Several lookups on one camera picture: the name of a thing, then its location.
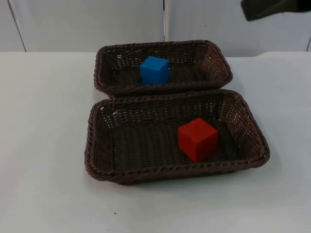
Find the woven basket bottom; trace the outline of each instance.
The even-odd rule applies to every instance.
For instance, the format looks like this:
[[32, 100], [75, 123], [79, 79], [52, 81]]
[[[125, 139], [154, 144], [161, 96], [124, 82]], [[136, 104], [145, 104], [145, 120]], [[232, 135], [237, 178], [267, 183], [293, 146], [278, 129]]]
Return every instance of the woven basket bottom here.
[[[207, 122], [218, 130], [219, 145], [217, 153], [202, 162], [242, 159], [226, 124], [211, 120]], [[185, 123], [133, 125], [116, 130], [113, 137], [114, 170], [193, 164], [178, 147], [178, 127]]]
[[[116, 72], [114, 80], [116, 82], [114, 85], [117, 86], [141, 85], [139, 69]], [[198, 66], [180, 66], [170, 69], [169, 83], [193, 81], [212, 81], [212, 78], [207, 78]]]

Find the basket rim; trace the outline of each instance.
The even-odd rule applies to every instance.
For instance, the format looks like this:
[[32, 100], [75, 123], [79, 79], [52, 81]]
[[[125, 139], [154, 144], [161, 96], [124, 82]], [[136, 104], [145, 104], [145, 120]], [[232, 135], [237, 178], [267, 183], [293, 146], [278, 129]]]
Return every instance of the basket rim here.
[[[242, 160], [233, 160], [233, 161], [218, 161], [218, 162], [207, 162], [207, 163], [192, 163], [192, 164], [186, 164], [186, 165], [163, 165], [163, 166], [151, 166], [151, 167], [144, 167], [140, 169], [129, 169], [129, 170], [104, 170], [99, 167], [97, 167], [93, 163], [94, 154], [92, 153], [93, 150], [93, 141], [96, 136], [96, 131], [94, 130], [96, 128], [96, 114], [98, 109], [105, 105], [109, 105], [112, 103], [118, 104], [118, 103], [137, 103], [137, 102], [152, 102], [152, 101], [158, 101], [158, 100], [174, 100], [174, 99], [184, 99], [189, 97], [200, 97], [205, 96], [209, 94], [228, 94], [233, 95], [234, 98], [236, 98], [245, 108], [250, 120], [252, 121], [254, 125], [254, 129], [257, 130], [257, 133], [260, 136], [262, 147], [260, 148], [258, 155], [251, 157], [250, 159], [242, 159]], [[252, 164], [260, 163], [259, 166], [264, 165], [270, 158], [270, 149], [268, 146], [268, 143], [265, 139], [265, 137], [262, 134], [261, 129], [259, 128], [258, 124], [256, 123], [253, 114], [251, 113], [248, 104], [245, 102], [243, 97], [236, 91], [232, 90], [211, 90], [211, 91], [195, 91], [195, 92], [186, 92], [186, 93], [179, 93], [179, 94], [168, 94], [168, 95], [153, 95], [153, 96], [138, 96], [138, 97], [124, 97], [124, 98], [116, 98], [113, 100], [102, 100], [96, 104], [91, 109], [90, 117], [88, 120], [88, 129], [87, 129], [87, 144], [85, 149], [85, 166], [87, 169], [87, 172], [94, 178], [96, 176], [100, 176], [101, 180], [109, 180], [110, 178], [113, 178], [118, 175], [126, 175], [126, 174], [140, 174], [142, 172], [151, 172], [151, 171], [157, 171], [157, 170], [171, 170], [174, 168], [178, 169], [187, 169], [187, 168], [196, 168], [196, 167], [202, 167], [205, 166], [206, 168], [213, 167], [213, 166], [219, 166], [221, 164], [222, 167], [225, 166], [238, 166], [238, 165], [246, 165], [244, 169], [257, 167], [252, 166]]]
[[[188, 45], [188, 44], [202, 44], [202, 43], [206, 43], [209, 45], [212, 45], [216, 50], [217, 53], [219, 55], [219, 57], [221, 58], [222, 62], [224, 63], [226, 70], [229, 74], [229, 76], [227, 77], [227, 79], [223, 82], [221, 81], [191, 81], [191, 82], [180, 82], [180, 83], [165, 83], [165, 84], [156, 84], [156, 85], [127, 85], [127, 86], [121, 86], [121, 85], [114, 85], [114, 86], [107, 86], [104, 83], [101, 82], [100, 76], [102, 73], [102, 63], [103, 63], [103, 55], [104, 52], [106, 50], [111, 50], [114, 48], [126, 48], [126, 47], [131, 47], [131, 48], [140, 48], [140, 47], [149, 47], [149, 46], [181, 46], [181, 45]], [[231, 68], [228, 64], [228, 62], [226, 61], [225, 57], [223, 56], [223, 54], [221, 53], [220, 48], [213, 42], [209, 41], [209, 40], [187, 40], [187, 41], [163, 41], [163, 42], [148, 42], [148, 43], [132, 43], [132, 44], [121, 44], [121, 45], [109, 45], [109, 46], [104, 46], [101, 49], [98, 50], [97, 54], [96, 54], [96, 60], [95, 60], [95, 69], [94, 69], [94, 85], [96, 87], [96, 89], [98, 89], [99, 91], [109, 91], [109, 90], [127, 90], [127, 89], [135, 89], [135, 88], [158, 88], [158, 87], [172, 87], [172, 86], [186, 86], [189, 84], [206, 84], [208, 83], [208, 85], [211, 86], [224, 86], [226, 84], [228, 84], [229, 82], [232, 81], [233, 78], [233, 74], [231, 71]]]

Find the wicker basket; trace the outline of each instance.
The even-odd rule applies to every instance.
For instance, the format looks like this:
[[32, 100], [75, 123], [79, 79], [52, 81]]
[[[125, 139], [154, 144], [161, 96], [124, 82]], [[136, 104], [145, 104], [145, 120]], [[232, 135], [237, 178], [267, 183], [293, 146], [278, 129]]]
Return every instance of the wicker basket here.
[[[178, 148], [177, 129], [201, 117], [219, 132], [215, 155], [194, 163]], [[88, 120], [85, 165], [100, 181], [134, 184], [259, 167], [269, 147], [243, 98], [234, 91], [103, 100]]]
[[[168, 83], [141, 84], [139, 66], [150, 55], [169, 60]], [[219, 89], [231, 80], [228, 63], [207, 40], [106, 46], [97, 53], [94, 71], [96, 89], [112, 98]]]

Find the white wall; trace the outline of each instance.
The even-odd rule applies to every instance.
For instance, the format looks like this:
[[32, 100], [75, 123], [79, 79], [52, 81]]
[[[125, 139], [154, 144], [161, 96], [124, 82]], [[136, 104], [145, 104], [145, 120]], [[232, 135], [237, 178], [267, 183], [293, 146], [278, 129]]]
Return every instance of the white wall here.
[[24, 51], [6, 0], [0, 0], [0, 51]]
[[161, 0], [10, 0], [27, 51], [163, 40]]
[[311, 13], [284, 13], [247, 22], [241, 0], [165, 0], [166, 39], [209, 39], [226, 56], [305, 51]]

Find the red cube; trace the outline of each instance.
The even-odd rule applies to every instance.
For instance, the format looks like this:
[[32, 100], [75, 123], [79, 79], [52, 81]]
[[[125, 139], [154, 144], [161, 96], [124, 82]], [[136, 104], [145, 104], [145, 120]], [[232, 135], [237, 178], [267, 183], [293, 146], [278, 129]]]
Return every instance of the red cube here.
[[194, 119], [178, 129], [179, 148], [194, 162], [217, 151], [218, 132], [202, 118]]

